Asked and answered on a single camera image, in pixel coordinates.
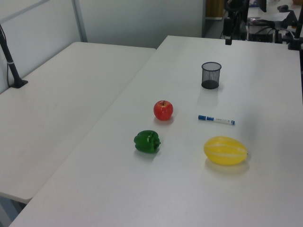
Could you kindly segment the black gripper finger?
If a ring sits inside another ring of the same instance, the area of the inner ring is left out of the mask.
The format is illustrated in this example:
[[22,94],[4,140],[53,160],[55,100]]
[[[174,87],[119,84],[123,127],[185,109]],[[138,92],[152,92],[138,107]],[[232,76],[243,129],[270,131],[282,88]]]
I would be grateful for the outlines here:
[[239,39],[247,39],[247,14],[243,14],[240,19]]
[[227,17],[223,23],[223,35],[226,45],[232,44],[232,19]]

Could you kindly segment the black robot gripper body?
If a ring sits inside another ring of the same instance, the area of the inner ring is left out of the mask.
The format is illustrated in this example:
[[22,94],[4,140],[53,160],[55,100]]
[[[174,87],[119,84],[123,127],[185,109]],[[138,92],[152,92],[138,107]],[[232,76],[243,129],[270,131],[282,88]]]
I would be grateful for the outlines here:
[[248,0],[225,0],[224,9],[228,12],[229,18],[240,16],[241,20],[247,22],[249,1]]

